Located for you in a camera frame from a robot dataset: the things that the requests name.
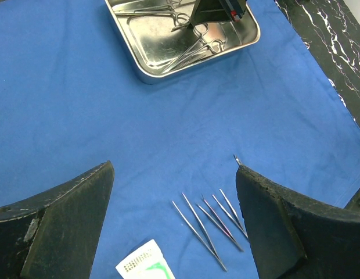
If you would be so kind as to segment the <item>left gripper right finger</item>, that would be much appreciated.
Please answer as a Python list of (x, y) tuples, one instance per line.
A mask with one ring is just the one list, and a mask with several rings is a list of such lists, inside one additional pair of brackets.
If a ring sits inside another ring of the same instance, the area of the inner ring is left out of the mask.
[(360, 190), (338, 208), (245, 165), (236, 190), (259, 278), (360, 278)]

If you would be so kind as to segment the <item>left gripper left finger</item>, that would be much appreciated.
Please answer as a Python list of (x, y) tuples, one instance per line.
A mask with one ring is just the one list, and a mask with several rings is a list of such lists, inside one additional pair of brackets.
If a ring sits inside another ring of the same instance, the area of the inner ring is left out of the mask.
[(89, 278), (113, 182), (107, 161), (0, 207), (0, 278)]

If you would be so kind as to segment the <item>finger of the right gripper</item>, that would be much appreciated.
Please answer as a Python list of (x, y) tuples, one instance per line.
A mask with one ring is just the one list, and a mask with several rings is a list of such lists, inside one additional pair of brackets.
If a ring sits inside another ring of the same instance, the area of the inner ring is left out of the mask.
[(236, 22), (246, 12), (245, 0), (196, 1), (190, 16), (192, 26), (204, 23)]

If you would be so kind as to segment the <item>steel forceps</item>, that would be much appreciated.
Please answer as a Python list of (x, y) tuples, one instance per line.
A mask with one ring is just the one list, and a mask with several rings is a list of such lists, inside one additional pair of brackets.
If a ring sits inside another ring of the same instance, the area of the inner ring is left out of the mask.
[(230, 219), (230, 221), (240, 230), (240, 232), (244, 235), (246, 240), (249, 240), (249, 237), (247, 235), (246, 230), (244, 229), (242, 222), (239, 219), (239, 216), (235, 210), (235, 208), (232, 206), (230, 200), (224, 193), (224, 191), (219, 188), (219, 192), (221, 193), (224, 201), (226, 202), (226, 205), (228, 206), (229, 210), (226, 209), (226, 207), (218, 200), (218, 198), (215, 195), (212, 195), (218, 206), (221, 208), (221, 210), (227, 215), (227, 217)]
[(203, 198), (203, 202), (208, 207), (208, 210), (202, 207), (199, 203), (197, 204), (197, 207), (211, 220), (211, 222), (216, 227), (219, 228), (219, 230), (235, 245), (235, 247), (238, 248), (239, 251), (244, 252), (243, 248), (239, 245), (239, 243), (229, 231), (227, 226), (224, 224), (219, 215), (217, 215), (216, 211), (211, 207), (211, 205), (206, 201), (205, 198)]
[(189, 227), (189, 229), (191, 230), (191, 232), (193, 233), (193, 235), (201, 242), (201, 244), (211, 253), (211, 255), (213, 256), (213, 258), (218, 262), (219, 266), (221, 267), (221, 269), (224, 272), (227, 272), (227, 268), (225, 266), (225, 264), (223, 263), (223, 261), (221, 260), (215, 246), (214, 243), (204, 225), (204, 223), (202, 222), (201, 218), (199, 217), (199, 215), (197, 214), (196, 210), (194, 209), (193, 205), (191, 204), (190, 200), (188, 199), (188, 197), (185, 195), (184, 192), (181, 192), (181, 195), (185, 201), (185, 203), (187, 204), (188, 208), (190, 209), (190, 211), (192, 212), (193, 217), (195, 218), (197, 225), (200, 229), (201, 232), (198, 232), (198, 230), (195, 228), (195, 226), (189, 221), (189, 219), (184, 215), (184, 213), (182, 212), (182, 210), (179, 208), (179, 206), (175, 203), (175, 201), (171, 201), (172, 205), (174, 206), (174, 208), (176, 209), (176, 211), (178, 212), (178, 214), (180, 215), (180, 217), (182, 218), (182, 220), (185, 222), (185, 224)]

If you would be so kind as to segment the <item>metal instrument tray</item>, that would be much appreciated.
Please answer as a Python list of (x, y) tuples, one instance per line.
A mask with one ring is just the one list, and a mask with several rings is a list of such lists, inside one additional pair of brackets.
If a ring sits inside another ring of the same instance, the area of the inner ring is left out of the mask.
[[(182, 1), (177, 12), (191, 16), (196, 1)], [(211, 41), (219, 38), (225, 41), (225, 49), (212, 54), (201, 51), (199, 55), (167, 73), (163, 70), (175, 58), (179, 57), (196, 40), (197, 35), (192, 26), (171, 32), (174, 27), (172, 17), (168, 16), (123, 16), (117, 17), (113, 7), (124, 10), (134, 10), (148, 6), (166, 4), (166, 1), (106, 1), (107, 10), (114, 31), (126, 51), (137, 75), (147, 84), (154, 84), (183, 73), (199, 68), (203, 63), (220, 60), (234, 51), (253, 45), (260, 39), (261, 30), (247, 1), (246, 12), (242, 19), (236, 22), (208, 23), (210, 28), (206, 39)]]

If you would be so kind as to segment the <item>steel hemostat clamp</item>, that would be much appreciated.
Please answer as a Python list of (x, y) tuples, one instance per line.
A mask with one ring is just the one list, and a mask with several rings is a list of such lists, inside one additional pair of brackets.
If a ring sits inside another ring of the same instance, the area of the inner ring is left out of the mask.
[(234, 155), (234, 154), (233, 154), (233, 157), (234, 157), (236, 163), (238, 164), (238, 166), (241, 166), (242, 163), (241, 163), (240, 159), (239, 159), (236, 155)]

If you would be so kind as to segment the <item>white suture packet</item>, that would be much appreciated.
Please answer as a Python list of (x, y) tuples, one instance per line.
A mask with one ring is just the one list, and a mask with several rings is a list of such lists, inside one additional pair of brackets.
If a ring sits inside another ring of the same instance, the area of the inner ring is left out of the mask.
[(151, 239), (116, 265), (124, 279), (175, 279), (156, 241)]

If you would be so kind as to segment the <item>blue surgical drape cloth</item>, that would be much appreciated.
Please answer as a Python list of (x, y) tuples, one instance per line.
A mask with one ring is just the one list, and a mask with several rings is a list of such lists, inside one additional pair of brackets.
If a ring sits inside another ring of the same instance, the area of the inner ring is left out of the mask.
[(142, 83), (103, 1), (0, 3), (0, 206), (111, 161), (114, 186), (92, 278), (153, 239), (176, 278), (257, 278), (202, 217), (223, 270), (183, 222), (187, 202), (238, 207), (239, 158), (344, 207), (360, 188), (360, 128), (273, 1), (250, 4), (260, 40), (174, 80)]

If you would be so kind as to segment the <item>steel surgical scissors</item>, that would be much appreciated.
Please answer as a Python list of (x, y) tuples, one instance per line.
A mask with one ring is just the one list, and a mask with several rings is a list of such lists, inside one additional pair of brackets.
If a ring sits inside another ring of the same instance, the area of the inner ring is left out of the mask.
[(182, 1), (166, 1), (166, 4), (158, 6), (148, 6), (145, 8), (124, 10), (118, 8), (117, 5), (113, 7), (113, 12), (117, 17), (123, 16), (168, 16), (172, 17), (174, 27), (171, 32), (177, 31), (190, 24), (190, 16), (183, 12), (177, 12), (175, 9), (180, 7)]

